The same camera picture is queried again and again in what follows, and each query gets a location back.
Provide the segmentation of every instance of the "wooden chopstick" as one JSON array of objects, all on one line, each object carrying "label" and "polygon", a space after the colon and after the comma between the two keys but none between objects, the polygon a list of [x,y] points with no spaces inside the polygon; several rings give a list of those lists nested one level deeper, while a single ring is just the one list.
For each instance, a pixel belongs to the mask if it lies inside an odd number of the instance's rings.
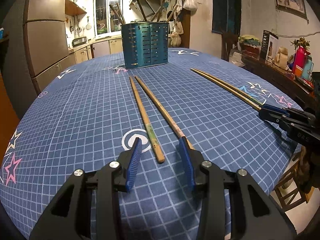
[{"label": "wooden chopstick", "polygon": [[170,21],[172,15],[173,15],[174,12],[176,11],[177,7],[178,7],[178,4],[176,4],[176,5],[174,6],[174,8],[172,9],[172,12],[170,13],[170,15],[169,15],[169,17],[168,17],[168,19],[167,19],[167,23]]},{"label": "wooden chopstick", "polygon": [[157,22],[160,21],[160,17],[162,15],[162,10],[163,10],[163,6],[164,6],[164,2],[165,0],[162,0],[161,6],[160,6],[160,10],[159,10],[159,14],[158,14],[158,18],[157,18]]},{"label": "wooden chopstick", "polygon": [[206,74],[207,76],[217,80],[218,82],[224,84],[225,86],[229,87],[230,89],[232,89],[232,90],[238,92],[239,94],[243,95],[244,97],[248,98],[249,100],[251,100],[252,102],[257,104],[258,106],[260,106],[260,107],[263,106],[263,104],[261,102],[259,102],[258,100],[254,99],[253,97],[249,96],[247,93],[245,93],[244,91],[240,90],[239,88],[236,88],[233,85],[231,85],[231,84],[229,84],[229,83],[227,83],[227,82],[225,82],[225,81],[223,81],[223,80],[221,80],[221,79],[219,79],[219,78],[217,78],[215,76],[212,76],[212,75],[210,75],[210,74],[208,74],[208,73],[206,73],[206,72],[204,72],[204,71],[202,71],[200,69],[196,69],[195,68],[195,70],[197,70],[197,71],[199,71],[199,72],[201,72],[203,74]]},{"label": "wooden chopstick", "polygon": [[140,8],[141,14],[142,14],[142,16],[143,16],[143,19],[147,22],[147,18],[146,18],[146,15],[144,14],[144,11],[143,11],[143,9],[142,9],[140,0],[137,0],[137,3],[138,3],[138,5],[139,5],[139,8]]},{"label": "wooden chopstick", "polygon": [[[180,139],[181,137],[185,136],[184,133],[181,131],[179,126],[176,124],[176,122],[172,119],[172,117],[169,115],[169,113],[164,109],[164,107],[161,105],[159,100],[155,97],[155,95],[151,92],[151,90],[141,81],[140,78],[137,76],[134,76],[135,79],[138,81],[139,85],[142,87],[142,89],[145,91],[145,93],[149,96],[149,98],[152,100],[152,102],[156,105],[162,116],[166,119],[168,124],[171,126],[172,130],[175,132],[175,134]],[[187,139],[188,144],[191,149],[194,149],[192,144]]]},{"label": "wooden chopstick", "polygon": [[117,11],[113,8],[113,6],[111,4],[109,4],[111,10],[114,12],[114,14],[118,17],[119,21],[121,22],[121,24],[124,24],[123,20],[121,19],[120,15],[117,13]]},{"label": "wooden chopstick", "polygon": [[217,84],[218,86],[224,88],[225,90],[229,91],[231,94],[235,95],[237,98],[241,99],[242,101],[244,101],[245,103],[247,103],[249,106],[251,106],[253,109],[260,111],[261,107],[258,106],[256,103],[252,102],[251,100],[249,100],[247,97],[244,97],[242,94],[239,94],[238,92],[232,90],[230,87],[220,83],[219,81],[217,81],[216,79],[208,76],[207,74],[204,74],[194,68],[191,68],[190,70],[192,70],[193,72],[199,74],[200,76],[203,76],[204,78],[210,80],[211,82]]},{"label": "wooden chopstick", "polygon": [[122,21],[123,21],[123,23],[125,24],[125,19],[124,19],[124,17],[123,17],[122,11],[121,11],[120,6],[119,6],[118,3],[117,3],[117,7],[118,7],[118,10],[119,10],[120,16],[121,16],[121,18],[122,18]]},{"label": "wooden chopstick", "polygon": [[165,161],[164,154],[163,154],[163,152],[161,150],[161,147],[159,145],[157,137],[156,137],[156,135],[155,135],[155,133],[153,131],[153,128],[152,128],[151,122],[150,122],[150,120],[148,118],[147,112],[143,107],[141,98],[139,96],[139,93],[138,93],[138,90],[136,88],[136,85],[134,84],[133,78],[132,77],[129,77],[129,78],[130,78],[130,83],[131,83],[132,90],[133,90],[133,93],[134,93],[134,97],[136,98],[137,105],[138,105],[138,108],[139,108],[139,111],[140,111],[140,114],[141,114],[141,117],[142,117],[142,121],[143,121],[143,124],[144,124],[144,126],[146,128],[146,131],[147,131],[151,146],[153,148],[153,151],[155,152],[156,159],[157,159],[157,161],[159,163],[163,163]]}]

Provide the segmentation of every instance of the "red thermos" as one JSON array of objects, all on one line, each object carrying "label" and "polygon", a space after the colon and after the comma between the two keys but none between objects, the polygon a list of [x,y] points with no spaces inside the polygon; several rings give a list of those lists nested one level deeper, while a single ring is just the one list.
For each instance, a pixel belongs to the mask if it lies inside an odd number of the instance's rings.
[{"label": "red thermos", "polygon": [[292,67],[292,73],[296,72],[296,66],[298,65],[300,68],[304,68],[304,64],[306,61],[306,56],[305,56],[305,49],[302,46],[299,46],[297,52],[296,52],[296,57],[293,63]]}]

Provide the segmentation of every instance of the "product box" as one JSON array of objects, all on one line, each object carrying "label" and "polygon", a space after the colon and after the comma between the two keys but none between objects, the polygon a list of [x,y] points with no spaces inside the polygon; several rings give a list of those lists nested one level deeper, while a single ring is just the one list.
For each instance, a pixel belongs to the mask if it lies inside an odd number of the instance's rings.
[{"label": "product box", "polygon": [[272,62],[278,51],[279,38],[270,31],[263,31],[260,60],[267,63]]}]

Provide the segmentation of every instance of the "framed picture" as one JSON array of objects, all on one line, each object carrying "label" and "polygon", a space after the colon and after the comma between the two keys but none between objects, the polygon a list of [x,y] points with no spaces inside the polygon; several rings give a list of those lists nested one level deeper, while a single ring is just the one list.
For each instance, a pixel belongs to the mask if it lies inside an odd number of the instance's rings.
[{"label": "framed picture", "polygon": [[279,10],[308,19],[304,0],[276,0],[276,7]]}]

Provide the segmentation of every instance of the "blue tablecloth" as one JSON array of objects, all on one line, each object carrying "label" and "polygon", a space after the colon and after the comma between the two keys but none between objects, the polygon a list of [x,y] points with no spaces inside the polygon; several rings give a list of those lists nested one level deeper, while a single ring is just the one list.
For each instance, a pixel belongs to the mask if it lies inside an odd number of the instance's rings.
[{"label": "blue tablecloth", "polygon": [[169,49],[166,65],[126,71],[123,63],[119,53],[68,68],[38,96],[18,125],[0,169],[0,200],[25,237],[75,169],[100,169],[139,136],[144,153],[135,186],[129,194],[120,193],[126,236],[196,239],[201,198],[186,187],[178,138],[136,82],[165,153],[166,161],[158,164],[129,75],[143,80],[205,159],[230,171],[245,168],[266,193],[286,168],[297,144],[243,101],[189,68],[204,70],[262,103],[298,107],[268,82],[190,49]]}]

